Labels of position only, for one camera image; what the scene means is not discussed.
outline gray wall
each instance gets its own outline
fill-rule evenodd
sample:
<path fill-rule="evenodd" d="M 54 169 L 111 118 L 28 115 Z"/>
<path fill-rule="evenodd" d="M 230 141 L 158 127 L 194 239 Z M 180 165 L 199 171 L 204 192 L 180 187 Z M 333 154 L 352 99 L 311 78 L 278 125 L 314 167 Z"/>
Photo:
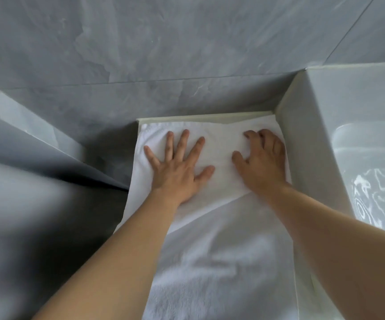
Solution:
<path fill-rule="evenodd" d="M 385 0 L 0 0 L 0 89 L 124 161 L 138 117 L 273 108 L 309 65 L 385 61 Z"/>
<path fill-rule="evenodd" d="M 126 196 L 0 164 L 0 320 L 30 319 L 112 234 Z"/>

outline white towel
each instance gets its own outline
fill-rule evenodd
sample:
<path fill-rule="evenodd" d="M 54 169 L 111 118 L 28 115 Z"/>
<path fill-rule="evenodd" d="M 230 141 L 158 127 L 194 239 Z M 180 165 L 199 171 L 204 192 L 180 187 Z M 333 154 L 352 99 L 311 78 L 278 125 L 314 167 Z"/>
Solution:
<path fill-rule="evenodd" d="M 249 155 L 246 130 L 270 129 L 282 139 L 275 116 L 232 124 L 164 122 L 142 125 L 131 187 L 119 228 L 151 189 L 148 145 L 161 160 L 169 130 L 175 141 L 190 130 L 187 153 L 204 136 L 196 165 L 215 173 L 199 194 L 181 205 L 169 228 L 143 319 L 297 320 L 293 245 L 267 205 L 247 189 L 232 162 Z M 290 181 L 290 172 L 286 162 Z"/>

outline right hand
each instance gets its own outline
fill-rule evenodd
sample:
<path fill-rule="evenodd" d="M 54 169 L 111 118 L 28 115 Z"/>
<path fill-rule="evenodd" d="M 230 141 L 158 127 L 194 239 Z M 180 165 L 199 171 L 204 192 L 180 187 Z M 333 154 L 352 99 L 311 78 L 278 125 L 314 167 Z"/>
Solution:
<path fill-rule="evenodd" d="M 263 197 L 287 186 L 286 151 L 282 141 L 267 129 L 258 132 L 249 130 L 244 132 L 244 136 L 250 140 L 250 157 L 244 159 L 238 151 L 234 151 L 232 162 L 245 185 Z"/>

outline finger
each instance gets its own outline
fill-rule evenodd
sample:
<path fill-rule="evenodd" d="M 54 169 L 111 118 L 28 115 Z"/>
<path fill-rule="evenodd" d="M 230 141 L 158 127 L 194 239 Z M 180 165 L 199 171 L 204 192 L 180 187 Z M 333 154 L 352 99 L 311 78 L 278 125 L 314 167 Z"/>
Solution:
<path fill-rule="evenodd" d="M 214 172 L 214 166 L 207 166 L 198 176 L 194 178 L 194 183 L 197 187 L 197 191 L 200 191 L 200 189 L 207 184 Z"/>
<path fill-rule="evenodd" d="M 244 132 L 246 138 L 250 140 L 250 155 L 256 155 L 262 150 L 262 143 L 259 134 L 254 132 L 253 130 L 248 130 Z"/>
<path fill-rule="evenodd" d="M 234 166 L 236 167 L 238 173 L 240 175 L 244 174 L 244 171 L 247 167 L 246 161 L 243 159 L 243 156 L 240 154 L 239 151 L 234 151 L 232 153 L 232 162 L 234 163 Z"/>
<path fill-rule="evenodd" d="M 174 154 L 174 159 L 178 162 L 183 161 L 183 156 L 185 155 L 186 144 L 188 142 L 189 130 L 185 129 L 180 136 L 180 140 L 177 143 L 176 153 Z"/>
<path fill-rule="evenodd" d="M 280 139 L 276 139 L 274 143 L 274 154 L 283 155 L 285 152 L 284 144 Z"/>
<path fill-rule="evenodd" d="M 148 161 L 151 164 L 152 169 L 155 171 L 160 166 L 160 161 L 148 146 L 144 146 L 143 150 L 145 152 L 146 158 L 148 158 Z"/>
<path fill-rule="evenodd" d="M 268 129 L 262 129 L 261 133 L 264 136 L 264 150 L 272 152 L 274 150 L 274 143 L 276 140 L 276 135 L 273 134 Z"/>
<path fill-rule="evenodd" d="M 173 159 L 173 138 L 174 135 L 171 131 L 167 133 L 166 148 L 165 148 L 165 161 L 169 162 Z"/>
<path fill-rule="evenodd" d="M 200 137 L 200 139 L 197 140 L 194 147 L 191 149 L 188 157 L 186 158 L 186 161 L 188 162 L 189 166 L 195 166 L 195 163 L 200 157 L 201 150 L 203 149 L 205 142 L 206 141 L 204 140 L 204 137 Z"/>

